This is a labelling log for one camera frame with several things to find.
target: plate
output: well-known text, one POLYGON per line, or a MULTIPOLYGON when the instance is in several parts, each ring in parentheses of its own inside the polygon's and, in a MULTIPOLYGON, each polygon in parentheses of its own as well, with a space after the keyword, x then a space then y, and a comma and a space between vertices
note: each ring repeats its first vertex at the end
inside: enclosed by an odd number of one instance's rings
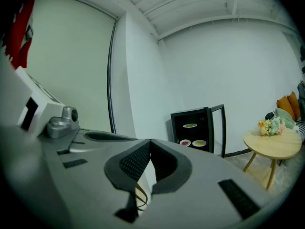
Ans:
POLYGON ((196 141, 193 141, 192 145, 195 146, 195 147, 203 147, 203 146, 206 145, 206 141, 196 140, 196 141))
POLYGON ((186 124, 186 125, 183 125, 184 128, 193 128, 197 126, 197 124, 186 124))
POLYGON ((191 145, 191 141, 190 140, 187 140, 187 139, 184 139, 182 140, 179 144, 183 145, 183 146, 189 146, 191 145))

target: black mesh panel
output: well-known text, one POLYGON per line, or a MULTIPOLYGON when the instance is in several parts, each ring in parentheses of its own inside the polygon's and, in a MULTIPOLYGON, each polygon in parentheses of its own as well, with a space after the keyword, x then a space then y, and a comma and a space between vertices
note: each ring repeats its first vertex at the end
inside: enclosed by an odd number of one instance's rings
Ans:
POLYGON ((150 160, 150 143, 139 148, 120 161, 121 170, 130 178, 138 181, 150 160))
POLYGON ((151 160, 156 171, 157 182, 172 174, 178 166, 176 157, 151 143, 151 160))
POLYGON ((121 137, 117 135, 110 135, 110 134, 98 133, 98 132, 87 132, 84 136, 90 140, 95 140, 95 141, 135 140, 133 138, 121 137))

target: red object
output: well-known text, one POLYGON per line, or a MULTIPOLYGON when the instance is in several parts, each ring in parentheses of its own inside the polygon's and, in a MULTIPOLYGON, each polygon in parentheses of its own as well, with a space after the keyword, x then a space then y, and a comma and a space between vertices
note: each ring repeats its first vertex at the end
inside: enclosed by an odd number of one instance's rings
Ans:
POLYGON ((20 12, 15 14, 15 19, 10 27, 10 30, 3 38, 3 45, 6 45, 5 54, 12 58, 11 64, 17 69, 19 66, 23 68, 27 67, 28 51, 31 45, 32 39, 26 42, 22 47, 22 40, 24 38, 29 19, 31 17, 34 7, 34 0, 27 0, 23 4, 23 8, 20 12))

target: white ceiling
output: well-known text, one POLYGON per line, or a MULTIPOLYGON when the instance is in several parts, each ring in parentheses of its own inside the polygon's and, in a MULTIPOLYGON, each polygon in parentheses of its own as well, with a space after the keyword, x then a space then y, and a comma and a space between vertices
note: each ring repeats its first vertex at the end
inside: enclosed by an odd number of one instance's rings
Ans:
POLYGON ((260 19, 295 29, 277 0, 83 0, 114 17, 130 13, 156 40, 221 19, 260 19))

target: table leg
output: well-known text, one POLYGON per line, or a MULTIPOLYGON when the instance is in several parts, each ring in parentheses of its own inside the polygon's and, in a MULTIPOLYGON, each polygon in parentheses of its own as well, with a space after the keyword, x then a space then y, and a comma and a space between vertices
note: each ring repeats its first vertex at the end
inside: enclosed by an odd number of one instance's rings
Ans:
POLYGON ((251 165, 252 161, 254 160, 255 156, 256 156, 256 153, 254 152, 253 155, 252 155, 252 157, 250 158, 248 164, 247 164, 246 167, 244 168, 244 172, 247 171, 247 169, 248 169, 249 166, 251 165))
POLYGON ((276 168, 276 159, 273 159, 272 163, 271 163, 271 174, 270 174, 270 177, 269 177, 269 181, 268 181, 266 190, 269 190, 269 188, 271 186, 272 179, 273 179, 273 176, 275 174, 275 168, 276 168))

